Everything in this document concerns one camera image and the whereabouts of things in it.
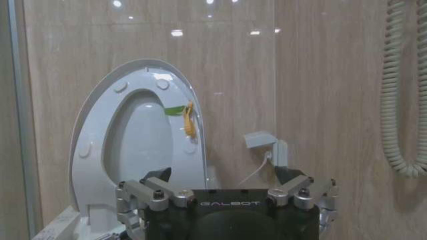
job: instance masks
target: toilet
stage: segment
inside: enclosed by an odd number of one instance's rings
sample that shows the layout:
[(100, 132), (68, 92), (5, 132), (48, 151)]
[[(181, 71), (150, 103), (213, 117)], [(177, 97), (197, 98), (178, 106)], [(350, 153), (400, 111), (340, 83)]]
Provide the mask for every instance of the toilet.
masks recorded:
[[(189, 102), (194, 136), (185, 132), (184, 117), (165, 114), (165, 109)], [(206, 188), (202, 117), (193, 88), (172, 65), (140, 59), (104, 77), (82, 104), (69, 152), (72, 207), (33, 239), (108, 239), (120, 233), (117, 183), (168, 167), (169, 183), (177, 188)]]

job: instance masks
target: logo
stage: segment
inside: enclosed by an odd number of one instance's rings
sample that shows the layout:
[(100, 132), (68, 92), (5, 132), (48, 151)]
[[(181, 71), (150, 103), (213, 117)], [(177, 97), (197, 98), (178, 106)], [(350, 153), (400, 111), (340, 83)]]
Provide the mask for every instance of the logo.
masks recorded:
[(258, 206), (260, 201), (232, 201), (232, 202), (218, 202), (218, 201), (204, 201), (200, 202), (200, 206), (204, 207), (240, 207), (240, 206)]

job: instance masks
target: robotic hand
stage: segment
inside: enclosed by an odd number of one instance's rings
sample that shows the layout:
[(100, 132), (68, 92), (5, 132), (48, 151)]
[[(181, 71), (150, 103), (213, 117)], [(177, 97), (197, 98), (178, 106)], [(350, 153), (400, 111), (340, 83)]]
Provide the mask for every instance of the robotic hand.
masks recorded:
[(272, 189), (176, 189), (170, 169), (116, 188), (118, 239), (318, 240), (337, 215), (334, 180), (276, 167)]

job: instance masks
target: coiled cable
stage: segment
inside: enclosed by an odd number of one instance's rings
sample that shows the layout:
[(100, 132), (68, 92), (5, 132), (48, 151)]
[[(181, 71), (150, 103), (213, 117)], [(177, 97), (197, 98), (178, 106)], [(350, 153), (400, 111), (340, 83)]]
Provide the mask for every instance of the coiled cable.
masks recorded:
[(401, 43), (404, 29), (402, 0), (386, 2), (386, 23), (380, 90), (380, 130), (382, 152), (390, 167), (408, 177), (427, 175), (427, 0), (417, 1), (417, 153), (414, 163), (404, 160), (398, 147), (397, 101), (400, 88)]

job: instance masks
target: bolt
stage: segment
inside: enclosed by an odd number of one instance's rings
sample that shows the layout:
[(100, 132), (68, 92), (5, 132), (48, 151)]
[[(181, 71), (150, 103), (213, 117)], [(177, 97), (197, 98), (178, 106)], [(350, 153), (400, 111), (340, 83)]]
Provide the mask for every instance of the bolt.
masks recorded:
[(118, 188), (122, 189), (125, 186), (125, 181), (118, 182)]
[(269, 193), (274, 196), (281, 196), (285, 194), (285, 192), (280, 189), (272, 189), (272, 190), (269, 190)]
[(186, 190), (182, 190), (177, 193), (177, 197), (180, 198), (186, 198), (188, 195), (189, 195), (189, 192)]
[(152, 194), (153, 200), (161, 200), (165, 197), (165, 193), (161, 190), (157, 190)]
[(298, 190), (297, 195), (301, 196), (301, 197), (308, 198), (308, 197), (309, 197), (309, 190), (302, 187), (302, 188)]

